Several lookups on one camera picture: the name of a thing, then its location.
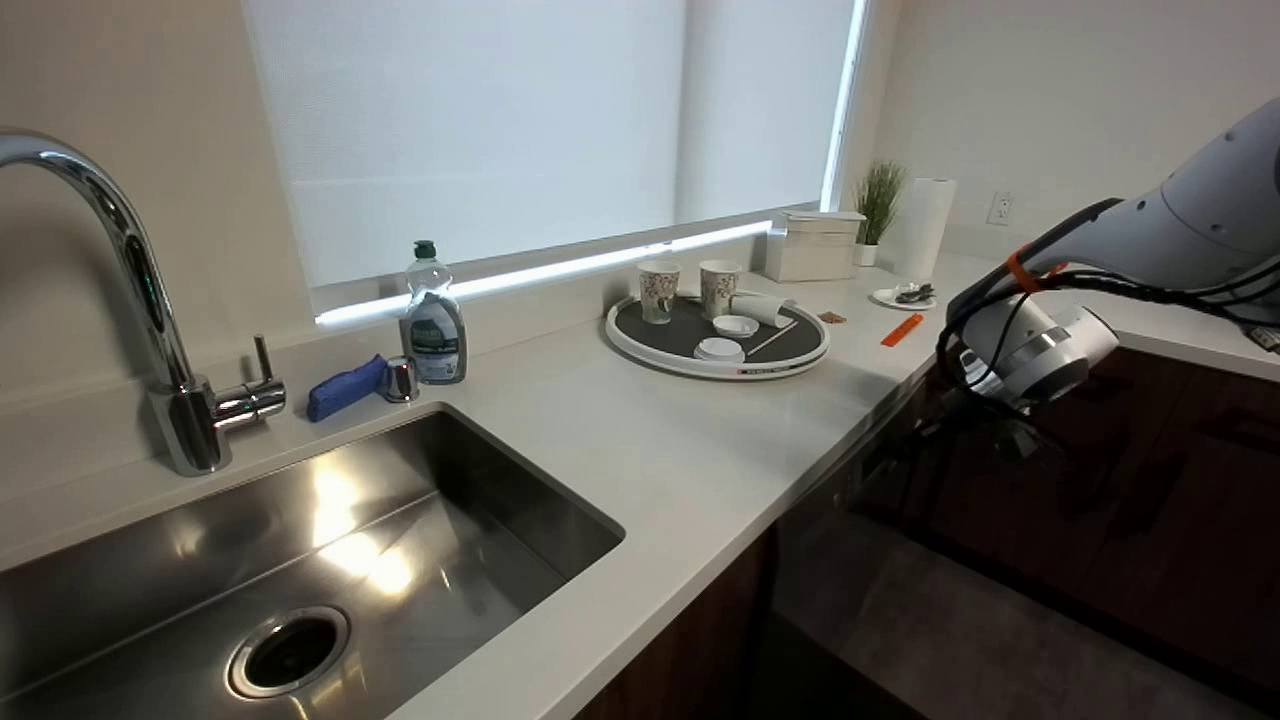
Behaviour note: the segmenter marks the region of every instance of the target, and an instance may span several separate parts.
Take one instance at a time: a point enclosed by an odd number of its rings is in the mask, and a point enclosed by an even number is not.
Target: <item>kitchen counter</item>
[[[950,261],[940,296],[991,265]],[[612,352],[593,320],[472,357],[454,389],[425,389],[412,403],[354,403],[328,425],[279,417],[237,442],[237,465],[215,486],[171,486],[154,459],[96,470],[0,514],[5,567],[118,528],[164,506],[195,501],[288,470],[352,436],[453,403],[510,443],[547,478],[609,514],[626,536],[616,554],[550,591],[396,717],[573,717],[667,620],[677,620],[778,514],[848,459],[889,419],[940,333],[940,312],[898,350],[881,337],[904,316],[876,309],[868,290],[891,284],[868,270],[854,282],[784,290],[813,312],[840,312],[819,368],[772,386],[708,386],[640,368]],[[1280,381],[1280,361],[1236,328],[1177,309],[1088,296],[1129,350]],[[330,371],[330,357],[295,357],[291,392]]]

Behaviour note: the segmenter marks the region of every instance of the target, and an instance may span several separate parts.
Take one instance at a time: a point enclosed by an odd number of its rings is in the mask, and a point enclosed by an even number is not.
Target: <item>faucet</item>
[[[128,207],[118,184],[72,143],[41,133],[0,133],[0,170],[8,165],[33,165],[61,176],[109,230],[131,290],[131,312],[152,341],[148,350],[154,368],[164,371],[164,386],[148,386],[148,403],[154,414],[167,459],[183,478],[224,470],[230,459],[227,427],[251,425],[288,403],[288,389],[272,378],[266,344],[254,337],[254,361],[263,371],[259,386],[240,392],[213,392],[209,381],[188,366],[188,350],[167,312],[167,296],[152,270],[143,230]]]

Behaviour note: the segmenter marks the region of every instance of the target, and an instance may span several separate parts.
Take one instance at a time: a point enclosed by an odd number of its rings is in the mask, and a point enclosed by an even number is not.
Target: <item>stainless steel sink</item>
[[[0,717],[386,717],[624,531],[454,414],[0,578]]]

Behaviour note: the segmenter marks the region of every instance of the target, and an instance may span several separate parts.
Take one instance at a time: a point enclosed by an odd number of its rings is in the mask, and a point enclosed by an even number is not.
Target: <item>sink drain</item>
[[[339,655],[346,632],[337,609],[279,611],[230,653],[227,685],[247,700],[288,698]]]

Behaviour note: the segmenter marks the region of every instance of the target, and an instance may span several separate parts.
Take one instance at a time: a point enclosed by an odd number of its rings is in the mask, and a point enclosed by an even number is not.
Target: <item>potted plant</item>
[[[891,222],[897,187],[904,184],[897,165],[873,165],[865,195],[854,202],[854,211],[865,211],[865,223],[854,230],[854,261],[876,265],[876,244]]]

